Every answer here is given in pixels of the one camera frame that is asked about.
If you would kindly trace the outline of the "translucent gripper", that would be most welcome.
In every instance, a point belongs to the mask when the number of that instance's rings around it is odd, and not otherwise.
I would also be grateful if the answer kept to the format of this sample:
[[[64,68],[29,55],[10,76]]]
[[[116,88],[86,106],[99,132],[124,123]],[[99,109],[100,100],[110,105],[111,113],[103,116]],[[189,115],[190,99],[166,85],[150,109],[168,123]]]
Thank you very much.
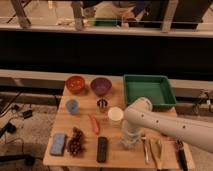
[[[140,127],[133,125],[127,120],[122,121],[121,132],[123,134],[123,138],[129,141],[136,141],[141,137]]]

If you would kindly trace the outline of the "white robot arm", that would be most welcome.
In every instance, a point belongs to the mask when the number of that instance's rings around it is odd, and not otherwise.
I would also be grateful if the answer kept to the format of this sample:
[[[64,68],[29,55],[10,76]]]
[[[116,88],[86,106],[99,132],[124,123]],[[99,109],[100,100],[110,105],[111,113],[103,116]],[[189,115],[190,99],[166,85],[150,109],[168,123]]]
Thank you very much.
[[[141,128],[149,128],[213,153],[213,123],[153,112],[147,98],[135,100],[124,110],[121,130],[126,140],[136,141]]]

